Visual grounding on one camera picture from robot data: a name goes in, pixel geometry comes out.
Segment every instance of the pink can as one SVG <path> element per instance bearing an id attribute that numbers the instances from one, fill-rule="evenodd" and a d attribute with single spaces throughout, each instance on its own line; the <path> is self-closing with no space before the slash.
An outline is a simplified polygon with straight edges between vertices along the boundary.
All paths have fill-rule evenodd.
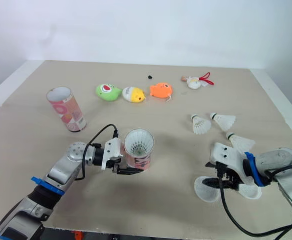
<path id="1" fill-rule="evenodd" d="M 51 89 L 47 93 L 47 100 L 69 131 L 76 133 L 86 127 L 87 122 L 69 88 L 60 86 Z"/>
<path id="2" fill-rule="evenodd" d="M 137 169 L 148 169 L 153 146 L 154 138 L 150 132 L 142 128 L 131 130 L 124 139 L 124 157 L 127 164 Z"/>

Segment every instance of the white wall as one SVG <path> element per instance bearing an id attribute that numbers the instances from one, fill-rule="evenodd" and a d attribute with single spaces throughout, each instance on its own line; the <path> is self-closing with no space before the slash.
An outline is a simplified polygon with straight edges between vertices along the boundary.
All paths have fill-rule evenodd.
<path id="1" fill-rule="evenodd" d="M 292 102 L 292 0 L 0 0 L 0 82 L 25 59 L 263 68 Z"/>

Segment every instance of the yellow plush toy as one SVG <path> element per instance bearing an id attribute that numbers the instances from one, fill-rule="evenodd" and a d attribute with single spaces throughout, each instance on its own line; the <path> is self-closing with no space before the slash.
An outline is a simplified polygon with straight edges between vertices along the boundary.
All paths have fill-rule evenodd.
<path id="1" fill-rule="evenodd" d="M 137 87 L 129 86 L 122 90 L 122 96 L 131 103 L 140 103 L 145 99 L 144 92 Z"/>

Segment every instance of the orange fish toy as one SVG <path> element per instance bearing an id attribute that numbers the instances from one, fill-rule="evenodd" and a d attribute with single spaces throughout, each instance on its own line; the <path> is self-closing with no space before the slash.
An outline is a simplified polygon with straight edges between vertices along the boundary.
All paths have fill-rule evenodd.
<path id="1" fill-rule="evenodd" d="M 152 85 L 150 86 L 150 95 L 161 99 L 167 98 L 167 102 L 171 100 L 172 86 L 166 82 L 160 82 L 156 85 Z"/>

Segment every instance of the red ribbon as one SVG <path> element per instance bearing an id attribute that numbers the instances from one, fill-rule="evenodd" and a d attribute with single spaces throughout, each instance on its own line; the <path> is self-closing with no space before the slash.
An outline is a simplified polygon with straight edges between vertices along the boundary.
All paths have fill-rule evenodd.
<path id="1" fill-rule="evenodd" d="M 209 81 L 208 78 L 210 76 L 210 72 L 206 73 L 204 76 L 201 76 L 199 78 L 199 80 L 201 81 L 205 81 L 206 83 L 210 84 L 210 85 L 214 85 L 214 83 L 212 81 Z"/>

